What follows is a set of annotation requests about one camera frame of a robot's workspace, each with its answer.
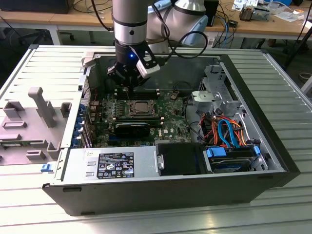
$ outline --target table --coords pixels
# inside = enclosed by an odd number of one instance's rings
[[[239,20],[239,12],[231,9],[233,0],[222,0],[221,5],[225,13],[230,19],[238,21],[236,37],[243,38],[266,38],[266,39],[297,39],[302,28],[302,21],[287,22],[275,16],[271,16],[269,22],[251,21],[245,22]],[[309,7],[310,2],[304,1],[301,7]],[[103,8],[111,6],[108,1]],[[86,11],[84,2],[77,5],[77,9]],[[28,13],[28,12],[0,12],[0,15],[8,21],[12,27],[16,28],[36,28],[47,29],[51,33],[54,45],[61,45],[59,30],[79,30],[79,31],[106,31],[99,23],[94,15],[78,12],[71,9],[67,15],[50,14],[50,13]],[[107,26],[112,26],[111,8],[100,13],[104,17],[103,22]],[[0,27],[7,27],[6,23],[0,20]],[[224,27],[219,19],[216,19],[213,27],[206,28],[206,34],[209,38],[214,39],[218,36]],[[304,29],[302,36],[305,35],[307,29]]]
[[[114,51],[104,46],[47,46],[28,49],[0,90],[5,100],[26,96],[29,87],[47,86],[46,100],[59,107],[74,98],[84,52]],[[179,49],[180,53],[197,49]],[[52,174],[40,164],[0,166],[0,233],[310,233],[312,228],[312,104],[268,54],[259,50],[211,49],[207,55],[227,54],[285,144],[301,175],[283,188],[270,189],[249,204],[197,207],[127,214],[73,217],[57,205],[42,184]],[[28,97],[24,107],[34,107]]]

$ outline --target robotic arm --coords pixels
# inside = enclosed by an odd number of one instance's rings
[[[149,7],[153,3],[170,29],[171,40],[179,40],[190,31],[204,31],[208,21],[204,0],[113,0],[117,61],[108,76],[119,86],[128,87],[129,93],[160,70],[146,41],[165,37],[162,22]],[[182,43],[193,45],[196,41],[196,36],[189,35]]]

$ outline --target warning label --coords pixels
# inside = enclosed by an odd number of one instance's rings
[[[127,178],[135,176],[133,152],[99,154],[97,177],[99,179]]]

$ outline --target slotted metal surface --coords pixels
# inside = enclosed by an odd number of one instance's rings
[[[87,50],[114,51],[111,47],[86,46],[40,46],[28,51],[25,61],[19,64],[20,70],[13,72],[2,88],[1,93],[6,92],[1,97],[0,107],[5,100],[15,98],[23,105],[34,105],[27,98],[31,85],[45,87],[43,96],[55,106],[65,99],[74,99],[76,84],[83,72],[78,63]],[[43,182],[51,176],[39,172],[41,165],[1,166],[0,232],[311,233],[312,113],[309,100],[274,60],[260,51],[215,49],[207,53],[229,55],[302,172],[299,177],[283,188],[266,191],[250,204],[71,217],[41,190]]]

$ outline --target green circuit board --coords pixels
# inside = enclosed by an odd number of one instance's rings
[[[152,116],[163,117],[162,124],[151,127],[150,135],[140,139],[122,139],[114,135],[116,124],[116,108],[119,107],[119,117],[131,117],[129,115],[131,103],[135,101],[117,100],[113,95],[106,95],[100,102],[96,111],[92,114],[92,124],[95,130],[93,147],[127,147],[127,146],[153,146],[157,140],[168,140],[169,142],[191,142],[190,130],[183,116],[183,98],[171,99],[172,92],[160,92],[157,100],[152,103]]]

